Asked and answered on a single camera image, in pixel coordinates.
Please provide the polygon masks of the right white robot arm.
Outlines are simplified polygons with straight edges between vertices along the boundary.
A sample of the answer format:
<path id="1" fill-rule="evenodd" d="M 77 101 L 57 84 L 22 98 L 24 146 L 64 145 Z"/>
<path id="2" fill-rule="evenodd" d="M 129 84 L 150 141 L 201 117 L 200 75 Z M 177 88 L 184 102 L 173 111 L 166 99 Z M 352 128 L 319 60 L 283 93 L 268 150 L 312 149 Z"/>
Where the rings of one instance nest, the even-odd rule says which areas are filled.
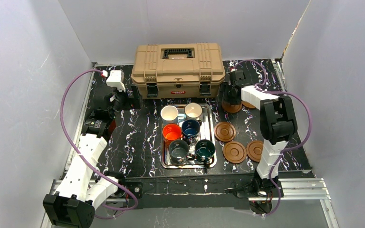
<path id="1" fill-rule="evenodd" d="M 242 70 L 232 71 L 226 77 L 220 87 L 221 100 L 229 105 L 247 102 L 259 110 L 264 141 L 257 174 L 261 179 L 273 179 L 278 176 L 279 157 L 298 129 L 292 99 L 252 85 Z"/>

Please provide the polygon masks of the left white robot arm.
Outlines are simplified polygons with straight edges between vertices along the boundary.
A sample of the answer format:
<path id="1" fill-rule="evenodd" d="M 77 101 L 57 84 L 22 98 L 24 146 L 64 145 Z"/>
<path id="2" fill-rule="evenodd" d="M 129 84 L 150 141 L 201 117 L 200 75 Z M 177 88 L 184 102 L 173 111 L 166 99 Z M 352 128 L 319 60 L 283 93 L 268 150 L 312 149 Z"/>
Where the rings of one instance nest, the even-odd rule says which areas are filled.
<path id="1" fill-rule="evenodd" d="M 96 209 L 107 198 L 123 191 L 134 200 L 136 195 L 126 186 L 124 175 L 116 172 L 99 172 L 98 158 L 105 150 L 116 128 L 115 115 L 120 111 L 141 108 L 137 86 L 125 89 L 103 85 L 87 111 L 79 137 L 74 146 L 77 156 L 53 194 L 47 194 L 43 207 L 52 225 L 66 228 L 88 228 Z"/>

